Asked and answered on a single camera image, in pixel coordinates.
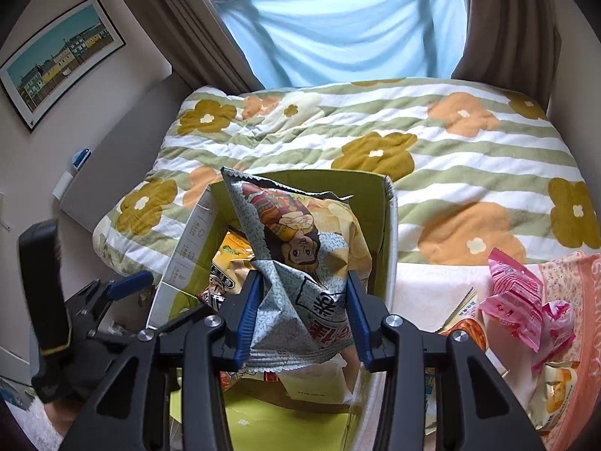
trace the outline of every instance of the pink wrapper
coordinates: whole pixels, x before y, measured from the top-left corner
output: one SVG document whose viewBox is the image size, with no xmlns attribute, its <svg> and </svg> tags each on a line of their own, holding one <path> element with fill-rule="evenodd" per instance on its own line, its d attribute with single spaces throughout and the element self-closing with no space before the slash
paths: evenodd
<svg viewBox="0 0 601 451">
<path fill-rule="evenodd" d="M 489 255 L 489 269 L 493 295 L 480 304 L 480 310 L 538 352 L 542 330 L 542 282 L 497 248 Z"/>
<path fill-rule="evenodd" d="M 553 300 L 543 306 L 543 327 L 540 349 L 534 357 L 532 369 L 540 370 L 553 356 L 567 349 L 576 339 L 576 316 L 572 305 L 565 300 Z"/>
</svg>

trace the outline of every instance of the striped bedding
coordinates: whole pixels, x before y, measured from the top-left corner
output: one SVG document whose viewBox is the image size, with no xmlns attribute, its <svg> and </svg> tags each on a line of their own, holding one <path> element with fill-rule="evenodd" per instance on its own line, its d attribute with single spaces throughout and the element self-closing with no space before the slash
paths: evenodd
<svg viewBox="0 0 601 451">
<path fill-rule="evenodd" d="M 121 274 L 160 277 L 222 166 L 389 175 L 399 262 L 485 265 L 498 247 L 538 263 L 601 247 L 576 162 L 534 100 L 472 82 L 395 79 L 239 97 L 200 88 L 152 170 L 98 224 L 96 253 Z"/>
</svg>

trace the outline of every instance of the headboard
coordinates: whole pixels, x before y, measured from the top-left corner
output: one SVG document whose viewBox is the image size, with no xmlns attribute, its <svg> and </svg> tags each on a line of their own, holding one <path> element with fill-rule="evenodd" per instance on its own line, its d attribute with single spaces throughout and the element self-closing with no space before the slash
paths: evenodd
<svg viewBox="0 0 601 451">
<path fill-rule="evenodd" d="M 191 91 L 175 73 L 154 85 L 92 150 L 63 195 L 60 209 L 93 232 L 152 168 L 167 129 Z"/>
</svg>

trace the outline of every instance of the wall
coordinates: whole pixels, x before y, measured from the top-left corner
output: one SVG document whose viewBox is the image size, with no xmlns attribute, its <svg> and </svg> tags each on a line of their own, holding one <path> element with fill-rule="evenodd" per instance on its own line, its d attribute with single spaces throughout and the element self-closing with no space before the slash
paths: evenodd
<svg viewBox="0 0 601 451">
<path fill-rule="evenodd" d="M 0 63 L 59 14 L 82 0 L 32 0 L 0 50 Z M 35 222 L 58 216 L 51 192 L 71 156 L 92 149 L 171 67 L 122 0 L 100 0 L 126 45 L 80 79 L 29 134 L 0 91 L 0 346 L 29 360 L 29 320 L 22 294 L 17 239 Z M 62 283 L 66 297 L 113 272 L 95 255 L 91 235 L 62 215 Z"/>
<path fill-rule="evenodd" d="M 561 53 L 549 119 L 576 158 L 601 215 L 601 42 L 574 0 L 554 0 Z"/>
</svg>

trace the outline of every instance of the photo of colorful houses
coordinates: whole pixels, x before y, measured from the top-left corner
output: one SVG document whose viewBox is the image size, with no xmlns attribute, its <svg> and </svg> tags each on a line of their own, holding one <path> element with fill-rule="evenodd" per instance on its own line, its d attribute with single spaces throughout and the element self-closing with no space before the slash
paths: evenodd
<svg viewBox="0 0 601 451">
<path fill-rule="evenodd" d="M 123 45 L 99 1 L 86 0 L 23 44 L 0 79 L 32 130 L 71 85 Z"/>
</svg>

